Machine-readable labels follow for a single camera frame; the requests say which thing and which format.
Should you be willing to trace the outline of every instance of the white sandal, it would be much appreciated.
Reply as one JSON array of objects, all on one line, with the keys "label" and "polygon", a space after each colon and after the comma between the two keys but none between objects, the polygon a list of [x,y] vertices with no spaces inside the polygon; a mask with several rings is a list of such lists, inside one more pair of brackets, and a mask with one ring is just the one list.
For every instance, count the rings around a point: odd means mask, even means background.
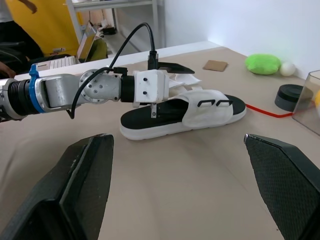
[{"label": "white sandal", "polygon": [[199,82],[193,75],[177,74],[169,84],[173,97],[157,104],[157,118],[151,118],[150,106],[131,110],[121,117],[120,132],[130,140],[151,139],[231,124],[246,115],[241,99],[202,89]]}]

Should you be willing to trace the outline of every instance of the table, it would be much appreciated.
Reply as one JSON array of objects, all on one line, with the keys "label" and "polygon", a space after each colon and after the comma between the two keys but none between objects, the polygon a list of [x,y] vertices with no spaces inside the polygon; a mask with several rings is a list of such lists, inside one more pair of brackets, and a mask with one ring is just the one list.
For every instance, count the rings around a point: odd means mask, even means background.
[{"label": "table", "polygon": [[[241,76],[254,77],[255,84],[263,81],[266,86],[266,80],[271,85],[278,81],[301,81],[259,78],[242,69],[243,62],[239,61],[244,56],[235,57],[230,50],[210,42],[162,49],[159,57],[166,52],[169,56],[161,61],[186,65],[195,70],[203,86],[225,88],[223,92],[239,87],[236,81]],[[146,53],[138,54],[134,55],[146,61],[143,56]],[[208,58],[227,60],[229,66],[225,72],[205,71],[202,66]],[[123,56],[118,64],[125,63],[129,72],[146,68],[145,62],[135,61],[130,55]],[[104,59],[60,71],[79,74],[95,64],[99,68],[107,63],[108,59]],[[230,82],[223,85],[228,81],[223,76],[233,78],[234,85]],[[240,91],[236,90],[232,94],[238,96]],[[130,103],[86,104],[77,108],[74,120],[65,112],[55,112],[1,124],[0,170],[13,152],[14,155],[6,181],[0,185],[5,193],[0,198],[0,227],[68,145],[95,134],[109,133],[115,139],[114,157],[100,240],[283,239],[260,196],[243,143],[244,135],[257,134],[293,144],[318,168],[319,136],[290,117],[277,119],[248,109],[242,120],[223,127],[130,141],[120,134],[119,121],[131,109]]]},{"label": "table", "polygon": [[152,30],[154,34],[154,42],[155,42],[156,48],[160,47],[159,45],[160,31],[159,31],[157,0],[103,0],[103,1],[86,1],[86,2],[78,2],[78,3],[73,3],[72,0],[66,0],[65,3],[68,7],[69,14],[74,27],[74,31],[79,43],[82,39],[83,33],[81,31],[81,27],[79,25],[76,12],[152,5],[152,13],[153,13]]}]

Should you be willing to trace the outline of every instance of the laptop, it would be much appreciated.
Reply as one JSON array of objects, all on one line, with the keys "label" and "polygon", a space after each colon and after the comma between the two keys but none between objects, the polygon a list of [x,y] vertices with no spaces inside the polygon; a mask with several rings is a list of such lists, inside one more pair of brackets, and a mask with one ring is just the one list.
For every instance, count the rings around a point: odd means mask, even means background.
[{"label": "laptop", "polygon": [[76,56],[69,56],[69,57],[36,63],[35,64],[36,70],[44,71],[49,69],[57,69],[57,68],[62,68],[62,67],[71,66],[75,64],[85,63],[87,61],[92,45],[95,41],[96,34],[97,34],[97,29],[89,21],[85,28],[79,48],[76,52]]}]

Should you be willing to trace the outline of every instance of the white wall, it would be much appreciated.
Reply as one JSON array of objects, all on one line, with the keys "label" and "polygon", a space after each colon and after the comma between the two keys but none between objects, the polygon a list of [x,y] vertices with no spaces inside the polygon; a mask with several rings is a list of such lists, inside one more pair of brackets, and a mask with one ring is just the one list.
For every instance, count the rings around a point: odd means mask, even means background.
[{"label": "white wall", "polygon": [[[164,19],[163,6],[158,6],[159,19]],[[117,16],[117,28],[124,35],[128,36],[131,31],[143,22],[147,22],[153,28],[153,12],[151,5],[142,5],[134,7],[118,8],[116,10]],[[159,28],[162,38],[159,42],[162,46],[165,46],[166,33],[165,33],[165,22],[159,21]],[[150,38],[148,30],[143,27],[131,38],[131,43],[140,51],[150,50]]]},{"label": "white wall", "polygon": [[[129,23],[152,23],[151,7],[140,8],[124,13]],[[244,55],[274,54],[305,78],[320,69],[319,13],[319,0],[164,0],[160,22],[167,47],[209,39]],[[147,46],[144,36],[133,44]]]}]

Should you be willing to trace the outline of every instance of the beige paper surface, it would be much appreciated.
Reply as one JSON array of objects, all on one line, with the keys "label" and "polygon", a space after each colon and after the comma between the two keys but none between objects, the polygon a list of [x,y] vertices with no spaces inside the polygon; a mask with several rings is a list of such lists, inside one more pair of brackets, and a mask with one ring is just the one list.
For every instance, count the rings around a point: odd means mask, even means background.
[{"label": "beige paper surface", "polygon": [[[229,63],[226,71],[202,70],[215,56]],[[195,70],[206,88],[251,104],[264,99],[261,106],[272,109],[267,90],[288,80],[247,74],[241,59],[220,48],[161,60]],[[129,69],[144,70],[146,65],[132,64]],[[246,81],[237,82],[244,76]],[[244,82],[253,84],[245,87]],[[251,88],[260,88],[261,94],[247,94]],[[115,139],[114,158],[100,240],[283,239],[260,197],[243,138],[257,134],[296,145],[320,167],[317,135],[290,117],[277,119],[248,110],[230,125],[130,141],[120,134],[119,122],[131,109],[131,104],[120,102],[86,104],[77,108],[74,120],[66,112],[55,112],[1,123],[2,176],[10,159],[11,165],[1,185],[0,231],[69,145],[107,133]]]}]

